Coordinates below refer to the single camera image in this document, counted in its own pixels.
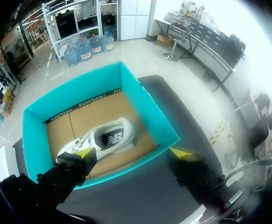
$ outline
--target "black appliance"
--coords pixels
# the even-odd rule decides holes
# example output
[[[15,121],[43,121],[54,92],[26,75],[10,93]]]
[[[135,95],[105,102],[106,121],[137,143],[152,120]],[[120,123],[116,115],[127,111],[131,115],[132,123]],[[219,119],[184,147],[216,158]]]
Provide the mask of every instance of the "black appliance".
[[[230,35],[230,38],[226,40],[220,56],[231,68],[234,68],[243,56],[245,46],[246,45],[243,41],[232,34]]]
[[[62,6],[65,6],[65,1],[64,0],[57,0],[54,1],[52,4],[49,4],[49,10],[52,12],[55,9],[58,9]]]
[[[101,18],[102,18],[103,34],[106,31],[108,31],[109,34],[112,34],[114,39],[117,39],[115,15],[113,15],[112,13],[101,14]]]
[[[78,27],[79,29],[87,29],[89,27],[94,27],[98,25],[98,19],[97,17],[94,15],[93,17],[90,18],[86,18],[83,20],[79,20],[78,21]]]
[[[63,39],[69,35],[77,33],[76,21],[73,10],[66,10],[65,13],[59,13],[56,16],[60,37]]]

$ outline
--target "shoe box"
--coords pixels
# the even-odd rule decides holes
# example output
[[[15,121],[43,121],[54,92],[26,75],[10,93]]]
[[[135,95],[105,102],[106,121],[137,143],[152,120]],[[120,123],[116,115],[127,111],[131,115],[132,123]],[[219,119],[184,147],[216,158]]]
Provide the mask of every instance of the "shoe box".
[[[81,189],[119,178],[156,158],[179,137],[124,63],[87,72],[54,88],[24,110],[23,150],[29,177],[53,167],[59,150],[89,130],[128,119],[134,148],[109,154],[94,166]]]

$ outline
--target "sneaker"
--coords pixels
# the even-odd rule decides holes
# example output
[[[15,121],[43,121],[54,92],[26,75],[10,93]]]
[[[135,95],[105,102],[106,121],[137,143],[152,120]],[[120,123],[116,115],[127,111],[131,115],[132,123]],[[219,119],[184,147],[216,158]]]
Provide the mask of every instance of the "sneaker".
[[[95,147],[97,160],[99,160],[110,153],[120,153],[133,148],[134,136],[135,130],[131,122],[125,118],[119,118],[97,126],[83,137],[70,141],[62,147],[57,156],[64,152],[74,153]]]

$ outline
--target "white cabinet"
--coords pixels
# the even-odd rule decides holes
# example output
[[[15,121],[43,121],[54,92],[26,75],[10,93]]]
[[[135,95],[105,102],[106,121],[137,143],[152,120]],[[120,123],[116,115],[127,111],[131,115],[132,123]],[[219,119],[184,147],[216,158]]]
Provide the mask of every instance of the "white cabinet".
[[[135,15],[137,13],[137,0],[121,0],[121,15]]]
[[[145,38],[147,34],[149,16],[137,15],[136,16],[136,28],[135,38]]]
[[[145,38],[151,0],[120,0],[119,5],[119,39]]]
[[[120,33],[119,38],[121,41],[130,40],[135,38],[136,16],[135,15],[122,15],[120,16]]]
[[[151,0],[138,0],[137,15],[149,15],[150,5],[151,5]]]

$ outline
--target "floor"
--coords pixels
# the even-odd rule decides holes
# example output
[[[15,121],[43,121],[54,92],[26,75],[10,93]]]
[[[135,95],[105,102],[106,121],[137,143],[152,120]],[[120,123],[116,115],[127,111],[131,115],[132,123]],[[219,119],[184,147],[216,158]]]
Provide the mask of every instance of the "floor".
[[[144,39],[115,42],[114,50],[95,55],[91,60],[69,67],[65,60],[61,63],[55,59],[50,41],[35,50],[34,58],[23,68],[19,95],[15,98],[11,115],[0,125],[0,147],[13,145],[22,137],[22,116],[24,109],[37,98],[54,87],[87,71],[113,62],[123,61],[137,77],[160,75],[179,96],[191,112],[205,135],[211,137],[217,127],[223,123],[223,131],[218,136],[213,148],[222,163],[225,175],[231,172],[229,160],[224,154],[232,150],[227,136],[230,134],[227,118],[230,118],[231,104],[225,94],[218,89],[212,92],[212,84],[202,81],[204,69],[193,59],[171,62],[163,57],[165,47]],[[180,56],[182,51],[175,49]]]

